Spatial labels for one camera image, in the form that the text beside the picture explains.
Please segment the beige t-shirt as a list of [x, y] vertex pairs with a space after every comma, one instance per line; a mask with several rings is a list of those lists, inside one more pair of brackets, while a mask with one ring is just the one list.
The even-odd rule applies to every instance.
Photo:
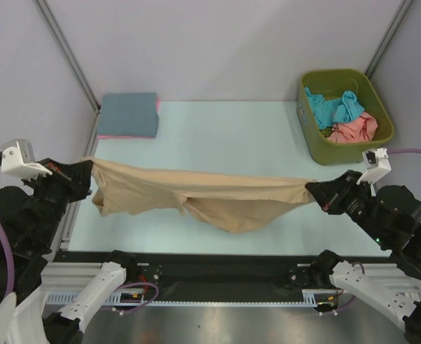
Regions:
[[101, 216], [176, 209], [223, 231], [260, 229], [314, 201], [302, 178], [138, 168], [90, 157]]

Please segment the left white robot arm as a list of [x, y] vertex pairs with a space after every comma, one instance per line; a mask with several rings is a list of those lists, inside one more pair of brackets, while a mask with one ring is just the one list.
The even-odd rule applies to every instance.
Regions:
[[134, 255], [115, 250], [71, 305], [42, 317], [42, 271], [69, 204], [90, 195], [92, 161], [40, 161], [39, 173], [17, 186], [0, 188], [0, 305], [11, 308], [3, 322], [4, 343], [81, 343], [88, 323], [119, 287], [134, 285]]

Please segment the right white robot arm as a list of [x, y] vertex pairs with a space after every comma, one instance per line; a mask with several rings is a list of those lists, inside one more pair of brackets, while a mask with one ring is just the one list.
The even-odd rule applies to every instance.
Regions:
[[[360, 182], [360, 172], [349, 170], [332, 181], [309, 182], [306, 189], [329, 215], [347, 215], [421, 292], [421, 201], [406, 186], [388, 185], [376, 193]], [[421, 300], [393, 292], [358, 271], [330, 250], [310, 265], [319, 287], [330, 285], [350, 292], [403, 330], [408, 343], [421, 343]]]

